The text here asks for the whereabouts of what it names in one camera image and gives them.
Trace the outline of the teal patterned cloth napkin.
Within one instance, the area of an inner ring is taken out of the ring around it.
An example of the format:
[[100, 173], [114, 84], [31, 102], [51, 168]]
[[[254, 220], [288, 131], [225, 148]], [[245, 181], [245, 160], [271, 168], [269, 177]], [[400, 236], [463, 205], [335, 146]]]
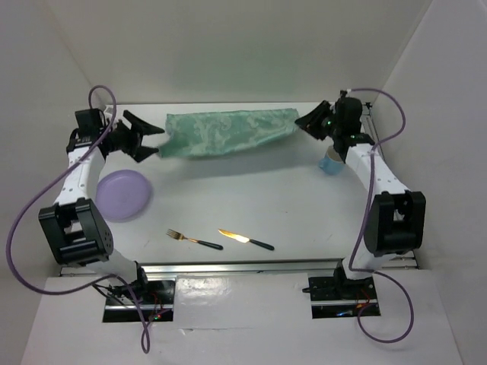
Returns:
[[160, 157], [217, 157], [286, 138], [298, 130], [296, 109], [169, 114]]

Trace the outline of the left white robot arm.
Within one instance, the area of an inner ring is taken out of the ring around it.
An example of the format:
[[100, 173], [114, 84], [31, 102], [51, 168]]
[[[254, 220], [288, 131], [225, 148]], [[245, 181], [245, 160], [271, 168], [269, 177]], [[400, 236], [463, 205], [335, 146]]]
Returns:
[[88, 268], [99, 275], [121, 277], [123, 294], [133, 303], [149, 297], [150, 284], [142, 266], [124, 257], [114, 247], [113, 235], [95, 205], [97, 184], [107, 156], [122, 151], [140, 163], [157, 148], [146, 147], [147, 135], [164, 133], [128, 110], [108, 125], [100, 109], [75, 113], [78, 127], [69, 137], [68, 174], [62, 190], [38, 219], [56, 262], [70, 268]]

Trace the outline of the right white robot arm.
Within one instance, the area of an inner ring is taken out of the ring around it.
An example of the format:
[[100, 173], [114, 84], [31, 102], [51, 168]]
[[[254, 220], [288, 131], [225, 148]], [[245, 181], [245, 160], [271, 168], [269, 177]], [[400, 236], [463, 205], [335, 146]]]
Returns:
[[348, 298], [385, 262], [422, 245], [426, 198], [399, 181], [361, 123], [363, 107], [353, 97], [323, 101], [296, 125], [317, 140], [331, 138], [333, 154], [368, 191], [364, 218], [352, 253], [333, 273], [335, 295]]

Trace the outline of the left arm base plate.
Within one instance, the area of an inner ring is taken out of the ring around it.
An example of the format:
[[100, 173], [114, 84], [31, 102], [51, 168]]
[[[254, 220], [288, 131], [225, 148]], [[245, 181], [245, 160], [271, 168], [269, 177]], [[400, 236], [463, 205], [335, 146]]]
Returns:
[[136, 303], [146, 322], [172, 322], [175, 288], [174, 278], [149, 281], [145, 292], [134, 289], [134, 301], [126, 287], [94, 285], [94, 289], [105, 298], [103, 323], [138, 322]]

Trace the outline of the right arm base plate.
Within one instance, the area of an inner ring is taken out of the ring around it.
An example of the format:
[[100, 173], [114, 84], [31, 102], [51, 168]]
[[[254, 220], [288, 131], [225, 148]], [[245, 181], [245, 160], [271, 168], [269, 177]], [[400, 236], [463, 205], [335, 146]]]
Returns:
[[310, 277], [301, 291], [309, 295], [313, 319], [352, 318], [360, 311], [363, 316], [380, 316], [373, 278], [341, 285], [332, 277]]

